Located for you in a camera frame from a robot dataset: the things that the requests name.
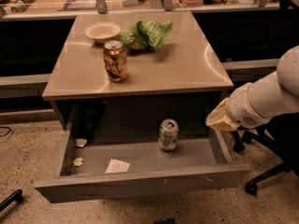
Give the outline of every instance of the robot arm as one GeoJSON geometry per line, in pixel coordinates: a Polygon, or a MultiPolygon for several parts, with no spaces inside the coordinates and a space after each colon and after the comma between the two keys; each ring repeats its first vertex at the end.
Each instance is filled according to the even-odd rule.
{"type": "Polygon", "coordinates": [[[247,83],[223,100],[207,117],[206,125],[222,131],[253,129],[271,118],[299,112],[299,46],[279,60],[276,72],[247,83]]]}

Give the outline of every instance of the floor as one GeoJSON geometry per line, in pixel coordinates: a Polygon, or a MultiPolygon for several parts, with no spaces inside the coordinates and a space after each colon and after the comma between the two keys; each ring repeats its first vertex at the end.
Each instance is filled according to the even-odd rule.
{"type": "Polygon", "coordinates": [[[247,146],[242,154],[234,153],[229,133],[224,137],[234,162],[251,166],[234,189],[51,204],[34,184],[52,178],[64,139],[53,112],[6,113],[0,116],[0,126],[12,129],[0,137],[0,201],[16,189],[22,189],[24,198],[0,213],[0,223],[299,223],[299,178],[283,173],[261,183],[257,196],[248,195],[245,182],[279,159],[257,144],[247,146]]]}

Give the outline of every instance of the white bowl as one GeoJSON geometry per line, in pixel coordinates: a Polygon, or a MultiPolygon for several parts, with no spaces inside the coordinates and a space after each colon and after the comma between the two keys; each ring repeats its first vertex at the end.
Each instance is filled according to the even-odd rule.
{"type": "Polygon", "coordinates": [[[99,44],[104,44],[109,39],[117,36],[121,31],[118,24],[113,22],[97,22],[85,29],[85,35],[99,44]]]}

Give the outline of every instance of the drawer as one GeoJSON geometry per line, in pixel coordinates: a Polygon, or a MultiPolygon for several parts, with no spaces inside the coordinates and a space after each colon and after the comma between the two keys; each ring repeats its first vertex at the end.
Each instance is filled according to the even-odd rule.
{"type": "Polygon", "coordinates": [[[36,189],[61,203],[236,187],[249,166],[233,164],[221,133],[205,126],[208,107],[203,93],[74,102],[55,177],[36,189]],[[170,152],[158,147],[164,119],[179,126],[170,152]],[[77,138],[87,145],[76,147],[77,138]]]}

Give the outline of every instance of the green bag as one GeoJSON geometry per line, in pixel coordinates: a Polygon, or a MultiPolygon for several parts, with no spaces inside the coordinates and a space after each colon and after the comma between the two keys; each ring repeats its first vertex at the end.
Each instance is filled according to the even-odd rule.
{"type": "Polygon", "coordinates": [[[121,37],[130,50],[158,50],[172,30],[171,21],[139,21],[121,37]]]}

